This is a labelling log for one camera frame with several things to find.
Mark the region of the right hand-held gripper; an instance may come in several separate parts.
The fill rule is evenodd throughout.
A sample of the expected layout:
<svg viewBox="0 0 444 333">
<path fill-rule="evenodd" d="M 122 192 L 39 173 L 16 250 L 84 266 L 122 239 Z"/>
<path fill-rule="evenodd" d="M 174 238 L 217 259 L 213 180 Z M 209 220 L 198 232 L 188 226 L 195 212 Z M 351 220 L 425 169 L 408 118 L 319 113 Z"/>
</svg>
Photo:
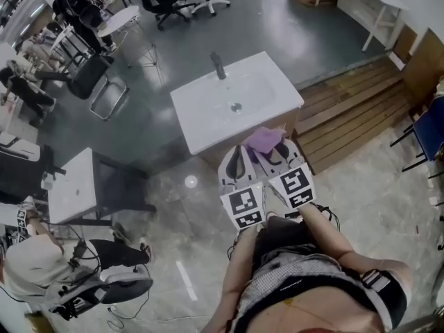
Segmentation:
<svg viewBox="0 0 444 333">
<path fill-rule="evenodd" d="M 273 152 L 273 149 L 267 153 L 248 149 L 251 162 L 258 165 L 266 176 L 275 176 L 278 172 L 278 161 Z M 314 181 L 298 146 L 290 139 L 283 139 L 279 143 L 279 154 L 282 157 L 280 170 L 290 170 L 270 179 L 271 186 L 291 210 L 312 203 L 315 200 Z"/>
</svg>

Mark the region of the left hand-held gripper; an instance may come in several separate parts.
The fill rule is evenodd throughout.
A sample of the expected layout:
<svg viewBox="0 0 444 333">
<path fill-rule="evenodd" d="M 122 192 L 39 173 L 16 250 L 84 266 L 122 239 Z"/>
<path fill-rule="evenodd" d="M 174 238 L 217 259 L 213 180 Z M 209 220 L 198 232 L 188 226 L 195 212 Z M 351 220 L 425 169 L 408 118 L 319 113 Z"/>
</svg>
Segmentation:
<svg viewBox="0 0 444 333">
<path fill-rule="evenodd" d="M 222 159 L 218 168 L 218 178 L 222 190 L 235 190 L 239 173 L 239 149 L 241 173 L 238 184 L 245 186 L 220 197 L 229 219 L 237 230 L 245 230 L 265 221 L 264 188 L 259 182 L 264 178 L 260 165 L 255 164 L 246 148 L 242 145 L 231 148 Z"/>
</svg>

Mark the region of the purple grey cloth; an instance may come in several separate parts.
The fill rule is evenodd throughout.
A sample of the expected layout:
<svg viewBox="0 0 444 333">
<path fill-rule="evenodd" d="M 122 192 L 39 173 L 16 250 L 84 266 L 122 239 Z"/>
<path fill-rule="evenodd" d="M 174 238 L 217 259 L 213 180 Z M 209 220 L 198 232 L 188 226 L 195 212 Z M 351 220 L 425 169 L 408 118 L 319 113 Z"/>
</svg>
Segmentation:
<svg viewBox="0 0 444 333">
<path fill-rule="evenodd" d="M 281 128 L 259 127 L 247 137 L 242 145 L 260 153 L 270 153 L 284 138 L 285 131 Z"/>
</svg>

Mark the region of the person's left forearm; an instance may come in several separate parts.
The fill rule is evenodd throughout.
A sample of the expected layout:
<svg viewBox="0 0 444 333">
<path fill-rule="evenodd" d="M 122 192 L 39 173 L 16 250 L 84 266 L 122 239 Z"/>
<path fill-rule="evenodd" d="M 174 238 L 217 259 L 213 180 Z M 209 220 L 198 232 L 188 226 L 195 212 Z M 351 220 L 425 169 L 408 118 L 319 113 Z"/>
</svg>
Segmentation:
<svg viewBox="0 0 444 333">
<path fill-rule="evenodd" d="M 221 300 L 201 333 L 223 333 L 233 319 L 239 297 L 252 275 L 255 242 L 261 229 L 260 224 L 253 225 L 238 236 L 223 280 Z"/>
</svg>

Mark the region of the person's right forearm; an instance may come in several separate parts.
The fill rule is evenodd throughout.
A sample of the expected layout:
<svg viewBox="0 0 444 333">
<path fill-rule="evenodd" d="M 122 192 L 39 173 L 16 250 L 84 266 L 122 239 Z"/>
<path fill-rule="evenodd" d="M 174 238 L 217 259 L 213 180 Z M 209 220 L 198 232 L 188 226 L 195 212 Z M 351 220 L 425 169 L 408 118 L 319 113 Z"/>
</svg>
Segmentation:
<svg viewBox="0 0 444 333">
<path fill-rule="evenodd" d="M 350 242 L 325 218 L 315 205 L 308 203 L 301 206 L 298 211 L 323 253 L 340 261 L 344 255 L 354 252 Z"/>
</svg>

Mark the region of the wooden vanity cabinet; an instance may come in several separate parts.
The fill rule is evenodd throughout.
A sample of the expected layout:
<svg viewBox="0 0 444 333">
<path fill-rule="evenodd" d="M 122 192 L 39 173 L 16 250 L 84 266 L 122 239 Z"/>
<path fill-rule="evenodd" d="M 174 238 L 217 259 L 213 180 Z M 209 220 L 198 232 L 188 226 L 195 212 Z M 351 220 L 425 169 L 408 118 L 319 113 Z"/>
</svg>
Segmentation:
<svg viewBox="0 0 444 333">
<path fill-rule="evenodd" d="M 299 116 L 299 108 L 285 112 L 279 116 L 263 121 L 255 126 L 251 126 L 233 136 L 217 142 L 215 145 L 205 149 L 198 154 L 198 157 L 209 164 L 209 166 L 217 170 L 225 154 L 234 146 L 240 145 L 246 138 L 251 136 L 258 128 L 266 127 L 269 129 L 279 128 L 284 131 L 285 137 L 291 137 L 295 124 Z"/>
</svg>

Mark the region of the person's black trousers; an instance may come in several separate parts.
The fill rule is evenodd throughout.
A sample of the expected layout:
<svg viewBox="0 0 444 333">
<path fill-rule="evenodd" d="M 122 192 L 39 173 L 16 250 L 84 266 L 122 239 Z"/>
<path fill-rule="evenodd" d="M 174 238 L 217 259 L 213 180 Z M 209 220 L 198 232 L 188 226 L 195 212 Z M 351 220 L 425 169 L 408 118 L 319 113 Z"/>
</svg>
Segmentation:
<svg viewBox="0 0 444 333">
<path fill-rule="evenodd" d="M 315 239 L 303 221 L 297 223 L 291 219 L 272 216 L 265 228 L 257 234 L 254 257 L 260 258 L 278 248 L 304 245 L 317 247 Z"/>
</svg>

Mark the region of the wooden slatted platform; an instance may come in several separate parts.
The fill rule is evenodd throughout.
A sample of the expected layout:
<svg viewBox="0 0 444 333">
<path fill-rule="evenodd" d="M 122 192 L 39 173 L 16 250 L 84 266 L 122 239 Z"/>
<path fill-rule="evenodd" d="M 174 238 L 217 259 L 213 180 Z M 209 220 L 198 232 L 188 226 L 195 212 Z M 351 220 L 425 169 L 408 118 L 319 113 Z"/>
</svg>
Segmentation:
<svg viewBox="0 0 444 333">
<path fill-rule="evenodd" d="M 387 57 L 300 89 L 292 138 L 314 174 L 345 159 L 406 117 L 410 93 Z"/>
</svg>

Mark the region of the person's grey mesh vest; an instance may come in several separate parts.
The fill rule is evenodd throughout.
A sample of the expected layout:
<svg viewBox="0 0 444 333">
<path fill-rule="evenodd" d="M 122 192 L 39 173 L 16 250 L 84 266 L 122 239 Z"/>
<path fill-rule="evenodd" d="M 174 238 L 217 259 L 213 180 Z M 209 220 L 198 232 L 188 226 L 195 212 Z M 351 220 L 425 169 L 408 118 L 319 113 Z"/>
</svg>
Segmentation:
<svg viewBox="0 0 444 333">
<path fill-rule="evenodd" d="M 283 247 L 270 253 L 242 292 L 227 333 L 246 333 L 254 317 L 277 302 L 318 287 L 337 288 L 381 318 L 386 332 L 398 327 L 411 292 L 388 270 L 364 274 L 303 246 Z"/>
</svg>

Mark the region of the black basin faucet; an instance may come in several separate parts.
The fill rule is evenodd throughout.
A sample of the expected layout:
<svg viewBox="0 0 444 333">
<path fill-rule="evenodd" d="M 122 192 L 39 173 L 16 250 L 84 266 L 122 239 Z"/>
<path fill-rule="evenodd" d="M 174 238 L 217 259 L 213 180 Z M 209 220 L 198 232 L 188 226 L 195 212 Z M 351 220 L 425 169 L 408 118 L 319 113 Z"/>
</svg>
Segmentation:
<svg viewBox="0 0 444 333">
<path fill-rule="evenodd" d="M 213 51 L 210 54 L 210 58 L 214 65 L 216 75 L 218 76 L 219 80 L 226 79 L 226 73 L 220 55 Z"/>
</svg>

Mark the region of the blue chair black legs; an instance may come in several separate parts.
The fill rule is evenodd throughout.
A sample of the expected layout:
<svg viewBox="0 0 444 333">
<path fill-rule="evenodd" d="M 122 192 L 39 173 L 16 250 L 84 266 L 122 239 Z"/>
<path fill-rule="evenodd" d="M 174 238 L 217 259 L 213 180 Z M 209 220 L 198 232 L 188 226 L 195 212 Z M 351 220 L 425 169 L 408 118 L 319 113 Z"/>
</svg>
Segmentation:
<svg viewBox="0 0 444 333">
<path fill-rule="evenodd" d="M 404 130 L 402 136 L 390 143 L 390 147 L 409 135 L 415 136 L 421 153 L 416 163 L 402 169 L 403 173 L 444 156 L 444 94 L 435 96 L 429 107 Z"/>
</svg>

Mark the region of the tall brown cardboard sheet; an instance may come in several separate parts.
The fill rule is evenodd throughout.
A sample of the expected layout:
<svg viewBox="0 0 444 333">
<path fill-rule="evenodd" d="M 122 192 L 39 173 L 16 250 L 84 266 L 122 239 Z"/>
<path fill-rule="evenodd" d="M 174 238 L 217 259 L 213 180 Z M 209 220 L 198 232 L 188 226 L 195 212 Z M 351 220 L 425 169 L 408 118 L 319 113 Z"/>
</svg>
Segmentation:
<svg viewBox="0 0 444 333">
<path fill-rule="evenodd" d="M 444 80 L 444 42 L 427 29 L 415 51 L 411 51 L 417 37 L 417 33 L 405 25 L 393 49 L 405 64 L 402 77 L 409 90 L 410 106 L 415 111 L 431 103 L 438 83 Z"/>
</svg>

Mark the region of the metal tube chair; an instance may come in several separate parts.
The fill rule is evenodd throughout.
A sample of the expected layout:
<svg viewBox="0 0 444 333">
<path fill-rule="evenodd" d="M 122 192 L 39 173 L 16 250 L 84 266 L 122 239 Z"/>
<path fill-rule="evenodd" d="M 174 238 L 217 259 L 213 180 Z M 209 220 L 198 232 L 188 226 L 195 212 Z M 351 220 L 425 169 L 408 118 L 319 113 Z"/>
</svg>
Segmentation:
<svg viewBox="0 0 444 333">
<path fill-rule="evenodd" d="M 129 91 L 113 63 L 111 56 L 93 55 L 84 61 L 67 83 L 74 96 L 90 100 L 89 111 L 101 121 L 110 120 Z"/>
</svg>

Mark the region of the black machine white trim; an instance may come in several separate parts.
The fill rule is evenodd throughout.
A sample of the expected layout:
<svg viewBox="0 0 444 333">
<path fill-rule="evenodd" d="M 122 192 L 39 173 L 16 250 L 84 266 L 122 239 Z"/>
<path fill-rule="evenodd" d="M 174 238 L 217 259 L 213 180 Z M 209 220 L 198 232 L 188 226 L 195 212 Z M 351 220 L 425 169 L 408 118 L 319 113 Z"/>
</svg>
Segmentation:
<svg viewBox="0 0 444 333">
<path fill-rule="evenodd" d="M 66 171 L 57 167 L 50 146 L 39 146 L 0 131 L 0 203 L 16 205 L 27 196 L 42 195 L 41 182 Z"/>
</svg>

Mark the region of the white frame table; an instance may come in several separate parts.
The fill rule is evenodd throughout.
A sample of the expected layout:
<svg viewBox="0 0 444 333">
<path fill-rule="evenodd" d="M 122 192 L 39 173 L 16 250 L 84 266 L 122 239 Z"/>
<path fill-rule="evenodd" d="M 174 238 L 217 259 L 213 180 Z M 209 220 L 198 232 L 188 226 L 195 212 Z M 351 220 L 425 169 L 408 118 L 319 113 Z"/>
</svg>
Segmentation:
<svg viewBox="0 0 444 333">
<path fill-rule="evenodd" d="M 408 11 L 401 0 L 337 0 L 337 7 L 368 32 L 363 52 L 373 40 L 391 50 L 404 26 L 403 13 Z"/>
</svg>

